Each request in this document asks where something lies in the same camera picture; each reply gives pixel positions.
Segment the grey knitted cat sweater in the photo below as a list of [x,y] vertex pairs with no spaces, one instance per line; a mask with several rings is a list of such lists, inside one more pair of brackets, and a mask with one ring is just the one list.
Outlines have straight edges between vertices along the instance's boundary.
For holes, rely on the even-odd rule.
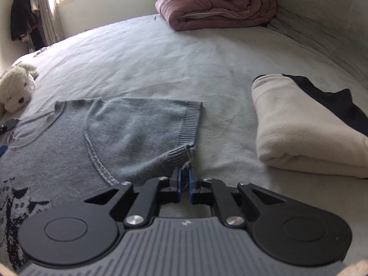
[[1,136],[1,263],[14,271],[25,263],[17,235],[31,215],[190,162],[200,114],[197,101],[97,98],[21,119]]

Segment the dark hanging clothes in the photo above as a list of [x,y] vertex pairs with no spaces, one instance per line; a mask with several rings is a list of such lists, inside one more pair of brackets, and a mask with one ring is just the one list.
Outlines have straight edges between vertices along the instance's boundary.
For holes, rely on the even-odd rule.
[[22,41],[29,36],[36,51],[46,45],[38,29],[36,14],[32,12],[31,0],[13,0],[11,6],[11,39]]

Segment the pink folded quilt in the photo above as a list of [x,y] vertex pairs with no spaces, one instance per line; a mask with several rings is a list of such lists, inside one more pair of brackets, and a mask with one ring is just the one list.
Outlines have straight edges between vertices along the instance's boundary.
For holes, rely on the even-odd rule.
[[175,31],[240,28],[268,23],[277,0],[157,0],[156,10]]

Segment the grey curtain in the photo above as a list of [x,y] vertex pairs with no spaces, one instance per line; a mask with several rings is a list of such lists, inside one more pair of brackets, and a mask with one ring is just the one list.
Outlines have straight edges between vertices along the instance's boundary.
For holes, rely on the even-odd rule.
[[48,46],[64,39],[57,5],[60,0],[38,0],[42,30]]

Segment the black folded garment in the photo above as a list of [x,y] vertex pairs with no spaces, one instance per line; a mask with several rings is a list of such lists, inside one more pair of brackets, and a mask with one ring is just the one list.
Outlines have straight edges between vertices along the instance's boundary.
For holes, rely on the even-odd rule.
[[315,87],[307,77],[288,74],[282,74],[282,76],[289,77],[302,91],[330,110],[346,125],[367,136],[367,115],[353,103],[350,89],[343,89],[338,92],[324,92]]

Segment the grey bed sheet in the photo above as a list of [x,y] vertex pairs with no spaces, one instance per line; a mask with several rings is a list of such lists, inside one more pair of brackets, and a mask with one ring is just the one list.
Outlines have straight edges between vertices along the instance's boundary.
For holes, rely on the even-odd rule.
[[39,70],[24,118],[58,100],[102,97],[170,98],[203,104],[195,166],[227,184],[250,181],[345,219],[352,244],[345,258],[367,257],[367,180],[265,166],[256,155],[257,118],[251,82],[261,74],[307,77],[316,87],[349,89],[367,110],[367,87],[333,61],[264,27],[175,32],[144,16],[70,37],[22,56]]

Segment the beige folded garment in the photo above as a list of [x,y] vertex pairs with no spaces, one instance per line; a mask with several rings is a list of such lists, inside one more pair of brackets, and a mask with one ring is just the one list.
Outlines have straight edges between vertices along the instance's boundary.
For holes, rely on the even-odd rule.
[[346,125],[289,77],[258,76],[251,94],[261,162],[284,170],[367,177],[367,136]]

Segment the white plush dog toy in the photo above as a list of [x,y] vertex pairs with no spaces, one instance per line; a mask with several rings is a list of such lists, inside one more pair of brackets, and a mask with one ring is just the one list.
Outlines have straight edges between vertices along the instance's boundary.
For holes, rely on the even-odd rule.
[[1,75],[1,117],[17,113],[30,102],[38,75],[37,68],[27,63],[10,66]]

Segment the grey quilted blanket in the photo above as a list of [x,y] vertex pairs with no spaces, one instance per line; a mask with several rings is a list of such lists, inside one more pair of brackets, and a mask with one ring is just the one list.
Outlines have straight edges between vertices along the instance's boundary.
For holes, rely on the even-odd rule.
[[367,0],[277,0],[270,28],[367,80]]

